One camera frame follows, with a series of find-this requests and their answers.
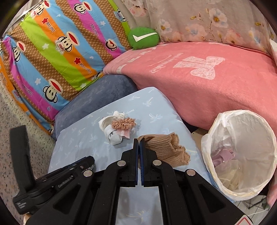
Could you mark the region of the grey floral quilt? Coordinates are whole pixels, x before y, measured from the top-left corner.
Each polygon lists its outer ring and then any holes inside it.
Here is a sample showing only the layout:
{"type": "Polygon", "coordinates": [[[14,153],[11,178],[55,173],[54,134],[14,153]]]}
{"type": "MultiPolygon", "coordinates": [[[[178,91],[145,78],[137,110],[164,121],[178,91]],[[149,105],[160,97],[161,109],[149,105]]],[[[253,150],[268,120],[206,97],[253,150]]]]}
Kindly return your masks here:
{"type": "Polygon", "coordinates": [[[276,31],[250,1],[115,1],[130,28],[162,42],[221,42],[271,54],[276,31]]]}

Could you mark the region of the dark blue plush pillow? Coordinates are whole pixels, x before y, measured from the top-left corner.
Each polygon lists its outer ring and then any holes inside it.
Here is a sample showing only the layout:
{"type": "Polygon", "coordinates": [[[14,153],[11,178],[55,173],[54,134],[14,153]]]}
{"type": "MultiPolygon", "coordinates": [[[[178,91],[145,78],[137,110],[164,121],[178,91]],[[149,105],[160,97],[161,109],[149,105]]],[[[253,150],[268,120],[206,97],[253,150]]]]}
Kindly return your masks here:
{"type": "Polygon", "coordinates": [[[55,117],[52,138],[90,113],[138,91],[134,81],[125,75],[105,75],[71,100],[55,117]]]}

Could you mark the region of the small pink cartoon pillow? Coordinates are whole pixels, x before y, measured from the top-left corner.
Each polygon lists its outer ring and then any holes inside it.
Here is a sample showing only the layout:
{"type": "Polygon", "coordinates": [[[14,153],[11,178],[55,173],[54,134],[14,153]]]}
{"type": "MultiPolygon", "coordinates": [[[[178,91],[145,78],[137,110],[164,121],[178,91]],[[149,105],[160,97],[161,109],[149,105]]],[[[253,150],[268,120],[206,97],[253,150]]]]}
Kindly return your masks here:
{"type": "Polygon", "coordinates": [[[274,57],[274,59],[277,58],[277,43],[270,39],[270,47],[271,47],[271,51],[272,51],[272,55],[274,57]]]}

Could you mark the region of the beige tulle fabric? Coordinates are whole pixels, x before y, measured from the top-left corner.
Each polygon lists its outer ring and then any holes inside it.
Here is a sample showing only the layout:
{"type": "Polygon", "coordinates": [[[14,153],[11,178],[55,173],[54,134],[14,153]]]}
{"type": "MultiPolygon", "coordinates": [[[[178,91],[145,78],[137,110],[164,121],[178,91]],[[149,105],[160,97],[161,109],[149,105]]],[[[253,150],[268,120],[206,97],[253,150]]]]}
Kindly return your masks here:
{"type": "Polygon", "coordinates": [[[219,164],[215,171],[221,183],[229,190],[234,191],[239,188],[242,179],[242,165],[238,160],[229,160],[219,164]]]}

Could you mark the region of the pink fleece blanket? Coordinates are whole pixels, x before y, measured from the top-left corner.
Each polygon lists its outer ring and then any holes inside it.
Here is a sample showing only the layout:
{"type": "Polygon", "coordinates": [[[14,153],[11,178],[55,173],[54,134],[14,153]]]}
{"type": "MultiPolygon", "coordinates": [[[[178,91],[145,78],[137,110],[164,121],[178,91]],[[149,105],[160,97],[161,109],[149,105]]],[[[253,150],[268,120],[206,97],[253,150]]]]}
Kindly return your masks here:
{"type": "Polygon", "coordinates": [[[276,64],[268,55],[218,43],[161,44],[129,50],[105,67],[106,75],[156,87],[189,124],[209,131],[219,113],[249,110],[276,136],[276,64]]]}

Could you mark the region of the tan ribbed knit sock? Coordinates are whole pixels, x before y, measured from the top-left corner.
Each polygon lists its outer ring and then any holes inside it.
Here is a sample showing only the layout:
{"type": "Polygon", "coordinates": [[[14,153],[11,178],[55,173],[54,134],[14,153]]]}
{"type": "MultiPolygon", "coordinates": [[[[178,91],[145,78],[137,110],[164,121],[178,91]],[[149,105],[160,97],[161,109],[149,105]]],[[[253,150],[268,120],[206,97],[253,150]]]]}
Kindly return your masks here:
{"type": "Polygon", "coordinates": [[[191,158],[184,146],[179,143],[179,136],[170,134],[146,134],[138,137],[144,139],[145,147],[156,152],[157,158],[172,167],[188,165],[191,158]]]}

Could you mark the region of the black stool frame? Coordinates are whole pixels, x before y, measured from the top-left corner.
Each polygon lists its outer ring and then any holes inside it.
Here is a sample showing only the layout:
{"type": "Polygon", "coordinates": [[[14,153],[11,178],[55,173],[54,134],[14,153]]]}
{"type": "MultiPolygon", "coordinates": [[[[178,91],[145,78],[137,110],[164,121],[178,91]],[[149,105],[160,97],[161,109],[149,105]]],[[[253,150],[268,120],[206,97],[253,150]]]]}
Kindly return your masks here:
{"type": "Polygon", "coordinates": [[[260,209],[267,209],[268,204],[267,204],[267,199],[265,195],[257,195],[256,197],[252,198],[249,200],[248,203],[248,209],[252,209],[254,207],[260,208],[260,209]]]}

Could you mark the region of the grey white sock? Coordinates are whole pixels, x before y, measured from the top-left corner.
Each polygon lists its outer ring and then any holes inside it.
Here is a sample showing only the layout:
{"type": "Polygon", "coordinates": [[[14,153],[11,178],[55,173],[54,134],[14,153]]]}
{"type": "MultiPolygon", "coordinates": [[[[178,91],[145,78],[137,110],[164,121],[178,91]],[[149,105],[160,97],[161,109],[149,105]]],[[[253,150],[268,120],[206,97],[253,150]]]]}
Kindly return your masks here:
{"type": "Polygon", "coordinates": [[[111,145],[117,145],[122,142],[122,137],[118,135],[117,130],[113,129],[110,125],[104,129],[104,135],[111,145]]]}

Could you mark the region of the pink and white sock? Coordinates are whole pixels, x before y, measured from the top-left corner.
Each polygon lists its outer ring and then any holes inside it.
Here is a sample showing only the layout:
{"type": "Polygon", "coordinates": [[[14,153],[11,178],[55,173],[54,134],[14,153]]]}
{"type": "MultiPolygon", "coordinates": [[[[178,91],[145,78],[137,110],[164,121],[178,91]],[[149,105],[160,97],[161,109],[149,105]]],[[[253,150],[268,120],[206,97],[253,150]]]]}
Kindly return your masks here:
{"type": "Polygon", "coordinates": [[[125,139],[129,139],[130,138],[130,133],[131,133],[131,129],[127,129],[127,130],[118,129],[117,130],[117,134],[121,138],[125,138],[125,139]]]}

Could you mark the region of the spotted tan scrunchie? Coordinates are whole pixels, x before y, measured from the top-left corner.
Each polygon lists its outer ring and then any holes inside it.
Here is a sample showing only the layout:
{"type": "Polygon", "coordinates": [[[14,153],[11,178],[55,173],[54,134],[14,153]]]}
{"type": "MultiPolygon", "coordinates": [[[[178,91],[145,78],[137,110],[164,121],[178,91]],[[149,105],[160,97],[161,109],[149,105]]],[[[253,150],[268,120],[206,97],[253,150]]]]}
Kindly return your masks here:
{"type": "Polygon", "coordinates": [[[130,118],[130,117],[121,119],[121,120],[114,120],[112,122],[113,129],[127,130],[127,129],[132,129],[135,126],[136,126],[135,119],[130,118]]]}

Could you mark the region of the mauve drawstring bag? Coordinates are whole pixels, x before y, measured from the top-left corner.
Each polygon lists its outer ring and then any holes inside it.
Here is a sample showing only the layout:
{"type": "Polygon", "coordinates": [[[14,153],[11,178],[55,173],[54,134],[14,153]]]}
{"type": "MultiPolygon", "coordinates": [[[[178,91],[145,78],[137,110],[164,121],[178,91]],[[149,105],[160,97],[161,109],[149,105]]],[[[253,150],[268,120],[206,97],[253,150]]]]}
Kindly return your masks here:
{"type": "Polygon", "coordinates": [[[228,162],[235,157],[235,152],[230,148],[221,148],[219,152],[212,157],[214,167],[219,166],[222,163],[228,162]]]}

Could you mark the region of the colourful monkey-print pillow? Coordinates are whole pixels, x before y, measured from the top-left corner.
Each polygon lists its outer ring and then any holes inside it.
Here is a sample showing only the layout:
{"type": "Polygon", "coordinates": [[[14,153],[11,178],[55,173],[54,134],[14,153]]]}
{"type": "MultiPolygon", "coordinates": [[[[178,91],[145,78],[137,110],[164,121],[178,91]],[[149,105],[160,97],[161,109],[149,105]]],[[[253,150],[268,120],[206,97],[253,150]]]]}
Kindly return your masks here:
{"type": "Polygon", "coordinates": [[[130,49],[115,1],[40,1],[1,41],[1,80],[51,134],[55,117],[130,49]]]}

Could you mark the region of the green check-mark cushion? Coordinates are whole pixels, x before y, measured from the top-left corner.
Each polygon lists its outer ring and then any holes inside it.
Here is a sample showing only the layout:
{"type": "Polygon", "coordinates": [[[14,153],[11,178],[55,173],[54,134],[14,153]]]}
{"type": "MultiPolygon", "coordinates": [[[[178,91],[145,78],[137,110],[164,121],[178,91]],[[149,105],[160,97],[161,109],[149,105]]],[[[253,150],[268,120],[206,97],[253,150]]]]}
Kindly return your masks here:
{"type": "Polygon", "coordinates": [[[155,47],[160,42],[158,33],[147,27],[137,27],[131,29],[127,38],[130,46],[134,50],[155,47]]]}

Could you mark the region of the white-lined round trash bin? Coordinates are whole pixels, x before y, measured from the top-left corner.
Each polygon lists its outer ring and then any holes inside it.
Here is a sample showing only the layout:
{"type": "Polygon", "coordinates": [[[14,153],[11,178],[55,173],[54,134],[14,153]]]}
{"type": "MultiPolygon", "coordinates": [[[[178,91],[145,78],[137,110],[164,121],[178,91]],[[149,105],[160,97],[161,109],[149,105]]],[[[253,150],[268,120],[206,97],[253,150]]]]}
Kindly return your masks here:
{"type": "Polygon", "coordinates": [[[249,110],[219,113],[201,139],[201,153],[215,187],[229,200],[244,201],[257,196],[276,169],[276,136],[268,122],[249,110]],[[212,157],[221,148],[235,152],[242,165],[239,188],[231,191],[219,180],[212,157]]]}

